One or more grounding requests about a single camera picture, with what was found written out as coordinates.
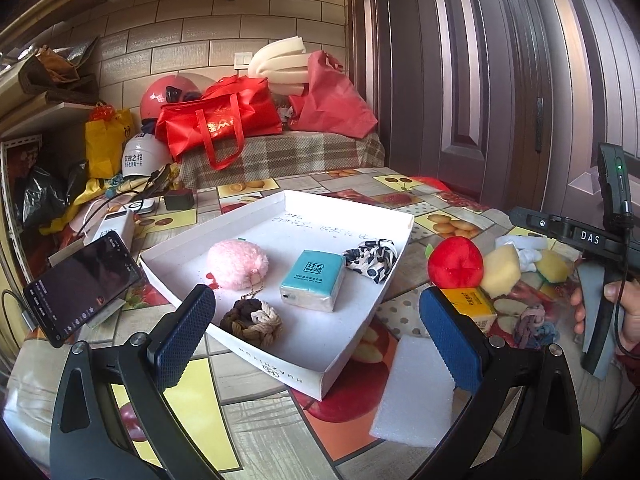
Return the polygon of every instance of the cow print scrunchie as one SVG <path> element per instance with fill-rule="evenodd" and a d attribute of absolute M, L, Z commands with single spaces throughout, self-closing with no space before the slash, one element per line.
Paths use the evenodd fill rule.
<path fill-rule="evenodd" d="M 391 240 L 381 239 L 364 242 L 356 249 L 349 249 L 345 251 L 344 257 L 347 268 L 369 276 L 376 283 L 382 283 L 398 259 L 398 253 Z"/>

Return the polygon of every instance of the pink fluffy pom-pom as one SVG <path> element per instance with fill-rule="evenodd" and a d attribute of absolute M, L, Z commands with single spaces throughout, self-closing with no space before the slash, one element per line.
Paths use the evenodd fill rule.
<path fill-rule="evenodd" d="M 224 240 L 209 249 L 207 267 L 221 288 L 243 290 L 264 279 L 269 260 L 256 244 L 244 240 Z"/>

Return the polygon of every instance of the red bag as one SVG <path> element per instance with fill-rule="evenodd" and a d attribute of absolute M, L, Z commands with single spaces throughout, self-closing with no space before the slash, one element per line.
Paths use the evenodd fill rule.
<path fill-rule="evenodd" d="M 311 54 L 308 94 L 289 96 L 294 111 L 289 120 L 292 130 L 329 132 L 361 139 L 378 124 L 369 105 L 340 68 L 340 62 L 324 50 Z"/>
<path fill-rule="evenodd" d="M 167 143 L 175 160 L 204 144 L 214 170 L 225 169 L 240 156 L 245 137 L 281 132 L 267 80 L 237 75 L 223 77 L 205 90 L 202 99 L 164 105 L 156 123 L 156 138 Z M 233 136 L 236 151 L 217 162 L 213 141 Z"/>

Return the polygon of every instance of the screw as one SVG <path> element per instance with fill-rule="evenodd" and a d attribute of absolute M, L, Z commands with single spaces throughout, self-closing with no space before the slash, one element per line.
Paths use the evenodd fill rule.
<path fill-rule="evenodd" d="M 81 354 L 85 349 L 86 343 L 84 341 L 78 341 L 71 347 L 71 351 L 76 355 Z"/>
<path fill-rule="evenodd" d="M 555 343 L 549 345 L 549 351 L 551 355 L 555 355 L 556 357 L 560 357 L 562 355 L 562 347 Z"/>
<path fill-rule="evenodd" d="M 504 346 L 504 339 L 499 335 L 489 336 L 489 344 L 494 348 L 502 348 Z"/>
<path fill-rule="evenodd" d="M 136 332 L 131 336 L 130 341 L 133 346 L 140 346 L 146 341 L 146 334 L 144 332 Z"/>

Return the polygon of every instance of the white tray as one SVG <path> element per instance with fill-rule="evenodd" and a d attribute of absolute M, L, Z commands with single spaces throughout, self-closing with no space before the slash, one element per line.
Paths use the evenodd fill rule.
<path fill-rule="evenodd" d="M 220 319 L 246 291 L 216 290 L 216 315 L 207 332 L 239 356 L 293 388 L 321 399 L 338 377 L 383 297 L 384 284 L 347 270 L 334 312 L 318 312 L 280 301 L 280 283 L 305 250 L 342 254 L 365 240 L 389 238 L 401 256 L 414 217 L 408 213 L 285 190 L 214 218 L 142 254 L 152 285 L 179 306 L 206 278 L 209 248 L 244 238 L 264 249 L 269 271 L 260 300 L 283 321 L 281 337 L 262 351 L 218 328 Z"/>

